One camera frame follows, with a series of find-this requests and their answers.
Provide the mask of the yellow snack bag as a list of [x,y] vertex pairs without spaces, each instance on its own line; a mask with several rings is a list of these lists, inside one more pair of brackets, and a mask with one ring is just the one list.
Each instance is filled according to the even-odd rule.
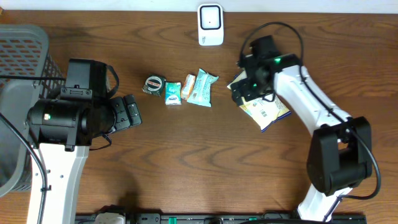
[[261,97],[246,102],[243,98],[243,104],[239,107],[260,126],[262,133],[271,124],[291,114],[278,97],[275,97],[273,102],[267,102]]

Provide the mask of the round green tape measure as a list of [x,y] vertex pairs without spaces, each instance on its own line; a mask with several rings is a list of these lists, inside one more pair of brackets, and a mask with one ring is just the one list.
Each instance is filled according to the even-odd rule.
[[147,77],[142,90],[144,93],[161,96],[162,92],[165,88],[165,77],[158,76],[158,75],[150,75]]

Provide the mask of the small teal tissue pack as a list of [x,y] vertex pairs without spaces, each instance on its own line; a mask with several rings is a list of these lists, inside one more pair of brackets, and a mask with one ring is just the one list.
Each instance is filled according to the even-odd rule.
[[165,104],[166,105],[181,105],[181,83],[167,82],[165,84]]

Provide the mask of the teal snack packet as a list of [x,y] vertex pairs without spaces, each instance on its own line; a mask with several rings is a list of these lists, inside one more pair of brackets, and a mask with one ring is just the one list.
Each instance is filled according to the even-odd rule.
[[213,76],[200,68],[187,102],[199,106],[211,107],[211,85],[218,79],[218,76]]

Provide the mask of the orange snack packet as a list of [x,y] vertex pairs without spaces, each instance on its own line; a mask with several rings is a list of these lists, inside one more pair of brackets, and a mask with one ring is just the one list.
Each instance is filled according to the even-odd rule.
[[195,85],[196,76],[188,74],[181,89],[181,99],[188,100]]

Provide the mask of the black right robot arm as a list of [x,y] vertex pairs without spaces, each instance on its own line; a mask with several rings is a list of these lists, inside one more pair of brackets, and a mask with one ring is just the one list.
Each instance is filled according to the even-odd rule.
[[295,54],[282,55],[268,35],[241,54],[242,72],[229,85],[238,106],[266,107],[282,97],[302,120],[312,140],[307,159],[311,186],[295,211],[301,220],[325,222],[343,197],[371,176],[371,126],[336,106],[312,80]]

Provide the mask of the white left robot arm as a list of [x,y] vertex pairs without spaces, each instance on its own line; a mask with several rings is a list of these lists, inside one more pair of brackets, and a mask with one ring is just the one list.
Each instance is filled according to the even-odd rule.
[[43,99],[29,110],[27,118],[33,148],[32,188],[28,223],[73,223],[80,179],[97,137],[142,124],[133,95],[116,96],[108,88],[107,74],[114,68],[96,60],[72,58],[60,94]]

